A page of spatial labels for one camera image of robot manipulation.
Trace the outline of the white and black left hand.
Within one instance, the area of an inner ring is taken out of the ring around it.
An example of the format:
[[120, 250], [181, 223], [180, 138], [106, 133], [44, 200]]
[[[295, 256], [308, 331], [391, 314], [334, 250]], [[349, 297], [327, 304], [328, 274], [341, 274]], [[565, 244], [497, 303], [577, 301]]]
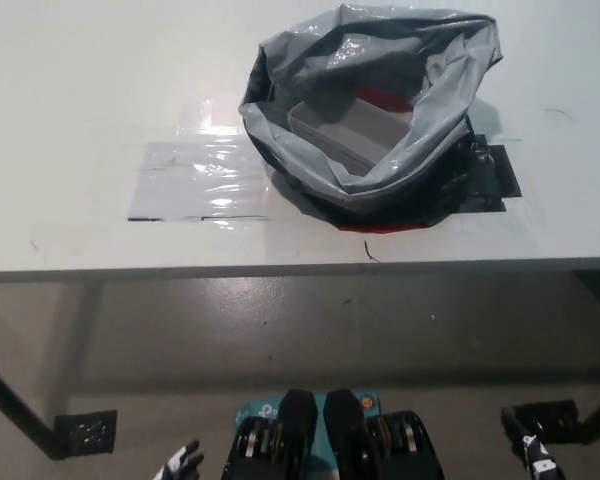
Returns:
[[199, 450], [200, 441], [193, 441], [182, 446], [156, 472], [154, 480], [199, 480], [199, 468], [204, 454]]

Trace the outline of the white and black right hand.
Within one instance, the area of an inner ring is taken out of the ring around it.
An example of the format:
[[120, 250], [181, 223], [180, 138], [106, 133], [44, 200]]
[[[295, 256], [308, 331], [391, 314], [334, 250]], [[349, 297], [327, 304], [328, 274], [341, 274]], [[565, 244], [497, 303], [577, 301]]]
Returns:
[[512, 408], [503, 407], [500, 420], [513, 453], [523, 462], [532, 480], [565, 480], [554, 457], [539, 437], [518, 420]]

